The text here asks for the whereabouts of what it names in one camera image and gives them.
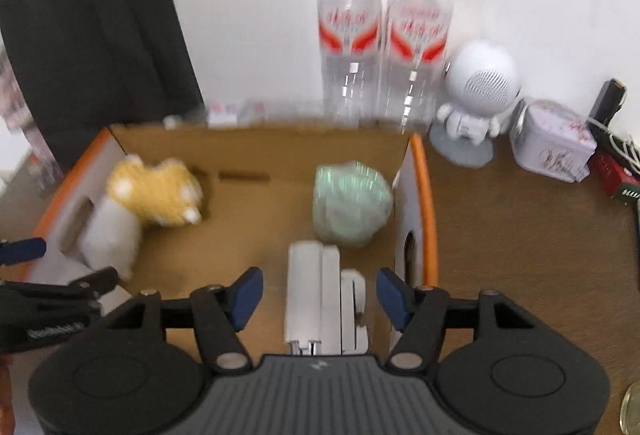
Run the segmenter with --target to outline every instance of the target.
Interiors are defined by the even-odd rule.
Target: brown wooden desk
[[[425,141],[438,227],[440,286],[476,297],[496,288],[597,358],[611,382],[596,433],[621,433],[640,380],[638,252],[630,206],[597,175],[568,184],[521,169],[506,139],[480,170],[450,164]],[[447,335],[445,352],[470,340]]]

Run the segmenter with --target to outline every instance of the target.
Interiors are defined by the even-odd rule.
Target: gray round base
[[[440,123],[431,126],[429,139],[440,155],[458,166],[481,168],[494,158],[494,144],[491,139],[484,139],[478,145],[467,138],[453,140]]]

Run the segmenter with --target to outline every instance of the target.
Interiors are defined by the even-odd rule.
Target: ribbed gray surface
[[[167,435],[471,435],[427,386],[385,373],[373,357],[266,357],[225,377]]]

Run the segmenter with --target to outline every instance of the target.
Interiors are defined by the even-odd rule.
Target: clear plastic bottle
[[[451,0],[389,0],[379,116],[404,128],[433,120],[444,68]]]
[[[318,0],[325,111],[359,122],[374,115],[382,0]]]

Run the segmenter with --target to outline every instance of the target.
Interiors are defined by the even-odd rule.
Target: red and white label
[[[438,7],[397,6],[389,11],[386,46],[391,57],[403,62],[441,60],[449,23]]]
[[[331,8],[319,15],[320,46],[333,54],[373,54],[379,27],[380,16],[369,9]]]

